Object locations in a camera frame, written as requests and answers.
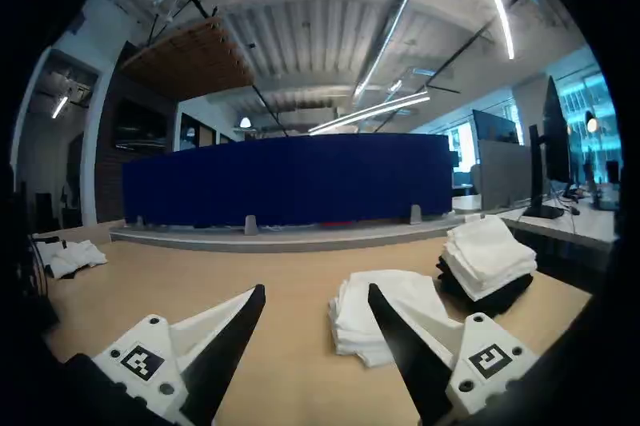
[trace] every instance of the folded black cloth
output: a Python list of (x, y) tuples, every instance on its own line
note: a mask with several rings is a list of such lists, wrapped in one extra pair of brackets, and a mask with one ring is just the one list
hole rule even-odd
[(441, 291), (459, 299), (464, 307), (472, 313), (485, 313), (488, 317), (494, 317), (508, 310), (534, 280), (533, 276), (526, 274), (502, 286), (490, 295), (474, 301), (466, 295), (464, 288), (458, 283), (446, 261), (442, 257), (438, 259), (437, 266), (442, 271), (442, 274), (438, 276)]

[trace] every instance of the stack of folded towels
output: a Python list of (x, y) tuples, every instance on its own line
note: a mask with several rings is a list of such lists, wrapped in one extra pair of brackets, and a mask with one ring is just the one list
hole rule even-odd
[(448, 317), (431, 277), (395, 269), (353, 273), (342, 282), (338, 296), (329, 302), (337, 354), (358, 355), (368, 367), (394, 362), (369, 307), (370, 283), (378, 285), (391, 304), (402, 301), (419, 312)]
[(504, 313), (531, 284), (535, 251), (518, 243), (499, 217), (465, 223), (447, 236), (438, 264), (442, 291), (474, 313)]

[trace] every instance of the blue fabric divider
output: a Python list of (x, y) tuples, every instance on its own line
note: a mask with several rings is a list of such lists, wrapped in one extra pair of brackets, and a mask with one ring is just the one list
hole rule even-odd
[(447, 138), (336, 134), (241, 141), (122, 167), (125, 217), (155, 225), (304, 225), (451, 211)]

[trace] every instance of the white towel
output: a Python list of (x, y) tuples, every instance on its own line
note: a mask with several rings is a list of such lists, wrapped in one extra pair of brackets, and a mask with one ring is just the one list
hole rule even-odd
[(93, 267), (104, 263), (106, 263), (106, 256), (91, 241), (82, 243), (67, 241), (66, 249), (60, 248), (51, 257), (50, 267), (54, 278), (58, 279), (82, 266)]
[(457, 226), (447, 236), (464, 258), (462, 266), (481, 282), (500, 278), (514, 265), (535, 259), (535, 251), (518, 243), (495, 215)]
[(337, 354), (356, 354), (367, 367), (394, 361), (369, 307), (371, 283), (378, 285), (389, 302), (402, 299), (418, 311), (447, 318), (431, 277), (393, 269), (351, 274), (329, 302), (331, 332)]
[(466, 295), (473, 301), (481, 300), (483, 297), (495, 293), (502, 286), (508, 285), (511, 281), (526, 274), (531, 274), (537, 268), (535, 260), (524, 260), (513, 265), (504, 274), (494, 278), (491, 282), (480, 283), (468, 274), (468, 266), (461, 264), (460, 261), (464, 261), (464, 258), (451, 254), (451, 249), (451, 245), (447, 245), (445, 251), (442, 252), (442, 258), (449, 266), (451, 274), (455, 276), (462, 289), (465, 290)]

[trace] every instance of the white desk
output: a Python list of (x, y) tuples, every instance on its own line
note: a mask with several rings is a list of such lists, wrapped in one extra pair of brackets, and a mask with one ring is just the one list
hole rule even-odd
[(482, 209), (482, 196), (471, 194), (464, 197), (451, 198), (451, 206), (458, 214), (477, 213)]
[[(555, 200), (545, 201), (544, 204), (558, 206)], [(525, 208), (519, 208), (500, 213), (498, 216), (511, 228), (530, 231), (589, 248), (609, 251), (616, 239), (614, 234), (614, 212), (593, 209), (587, 199), (580, 200), (578, 204), (573, 202), (570, 204), (578, 208), (579, 215), (574, 216), (567, 211), (559, 218), (546, 220), (523, 216), (522, 213)]]

